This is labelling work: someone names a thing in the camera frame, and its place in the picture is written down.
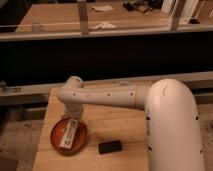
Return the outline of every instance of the black panel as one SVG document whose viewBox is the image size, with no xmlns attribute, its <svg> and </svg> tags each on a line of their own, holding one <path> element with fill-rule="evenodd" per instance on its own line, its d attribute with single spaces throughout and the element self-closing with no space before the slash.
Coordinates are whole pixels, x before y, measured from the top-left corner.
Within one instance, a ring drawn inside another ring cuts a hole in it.
<svg viewBox="0 0 213 171">
<path fill-rule="evenodd" d="M 213 70 L 212 32 L 0 43 L 9 85 Z"/>
</svg>

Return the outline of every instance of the orange bowl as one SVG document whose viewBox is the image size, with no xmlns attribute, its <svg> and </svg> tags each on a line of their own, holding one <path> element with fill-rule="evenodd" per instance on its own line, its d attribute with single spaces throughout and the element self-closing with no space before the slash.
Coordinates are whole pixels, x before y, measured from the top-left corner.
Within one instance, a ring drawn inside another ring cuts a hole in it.
<svg viewBox="0 0 213 171">
<path fill-rule="evenodd" d="M 57 122 L 50 135 L 52 146 L 62 154 L 74 154 L 78 152 L 83 147 L 87 139 L 87 128 L 82 122 L 79 122 L 72 147 L 70 149 L 60 147 L 59 144 L 64 135 L 68 120 L 69 118 L 65 118 Z"/>
</svg>

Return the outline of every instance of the black dot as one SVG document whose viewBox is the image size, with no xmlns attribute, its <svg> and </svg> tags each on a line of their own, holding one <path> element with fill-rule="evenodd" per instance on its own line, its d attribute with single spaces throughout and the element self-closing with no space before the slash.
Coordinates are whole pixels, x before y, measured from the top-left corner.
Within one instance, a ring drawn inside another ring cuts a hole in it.
<svg viewBox="0 0 213 171">
<path fill-rule="evenodd" d="M 149 151 L 152 151 L 152 148 L 151 147 L 148 147 Z"/>
</svg>

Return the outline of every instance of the black object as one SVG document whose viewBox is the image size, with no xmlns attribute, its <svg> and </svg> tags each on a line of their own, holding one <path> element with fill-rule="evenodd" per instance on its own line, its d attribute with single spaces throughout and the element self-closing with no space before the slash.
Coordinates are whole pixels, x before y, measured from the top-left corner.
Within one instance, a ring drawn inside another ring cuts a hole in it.
<svg viewBox="0 0 213 171">
<path fill-rule="evenodd" d="M 156 9 L 161 9 L 163 0 L 149 0 L 149 6 Z"/>
<path fill-rule="evenodd" d="M 120 140 L 104 142 L 98 145 L 98 150 L 99 150 L 99 154 L 106 154 L 106 153 L 121 151 L 122 144 Z"/>
<path fill-rule="evenodd" d="M 189 20 L 189 23 L 190 23 L 190 24 L 200 24 L 200 22 L 199 22 L 196 18 L 191 18 L 191 19 Z"/>
<path fill-rule="evenodd" d="M 129 2 L 123 3 L 123 7 L 126 8 L 128 11 L 134 11 L 135 7 L 130 4 Z"/>
</svg>

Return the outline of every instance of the floor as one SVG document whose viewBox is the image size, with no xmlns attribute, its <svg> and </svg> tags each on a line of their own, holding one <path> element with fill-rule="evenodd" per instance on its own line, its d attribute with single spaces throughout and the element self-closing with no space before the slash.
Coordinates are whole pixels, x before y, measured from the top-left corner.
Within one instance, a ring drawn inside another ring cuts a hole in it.
<svg viewBox="0 0 213 171">
<path fill-rule="evenodd" d="M 206 171 L 213 170 L 213 104 L 198 106 L 204 144 Z M 17 171 L 31 171 L 37 151 L 45 110 L 20 115 L 12 107 L 1 124 L 0 156 L 18 160 Z"/>
<path fill-rule="evenodd" d="M 42 129 L 44 110 L 20 115 L 12 107 L 1 124 L 0 156 L 18 160 L 17 171 L 31 171 Z"/>
</svg>

